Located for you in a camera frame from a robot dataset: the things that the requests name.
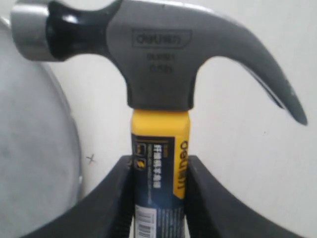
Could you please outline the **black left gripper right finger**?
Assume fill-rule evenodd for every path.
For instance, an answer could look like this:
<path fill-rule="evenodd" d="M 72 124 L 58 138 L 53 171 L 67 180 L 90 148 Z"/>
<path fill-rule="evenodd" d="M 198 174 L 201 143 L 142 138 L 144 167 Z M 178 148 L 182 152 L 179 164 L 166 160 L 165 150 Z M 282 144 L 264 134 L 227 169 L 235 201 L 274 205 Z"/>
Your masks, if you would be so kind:
<path fill-rule="evenodd" d="M 197 156 L 187 170 L 185 215 L 192 238 L 297 238 L 230 193 Z"/>

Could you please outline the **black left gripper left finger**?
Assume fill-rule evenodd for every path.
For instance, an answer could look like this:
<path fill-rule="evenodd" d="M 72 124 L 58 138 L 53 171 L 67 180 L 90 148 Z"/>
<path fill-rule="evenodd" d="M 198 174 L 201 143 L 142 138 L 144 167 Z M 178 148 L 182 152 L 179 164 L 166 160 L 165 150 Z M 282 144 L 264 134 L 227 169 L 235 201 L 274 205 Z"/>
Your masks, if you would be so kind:
<path fill-rule="evenodd" d="M 28 238 L 127 238 L 134 214 L 131 156 L 122 156 L 85 198 Z"/>

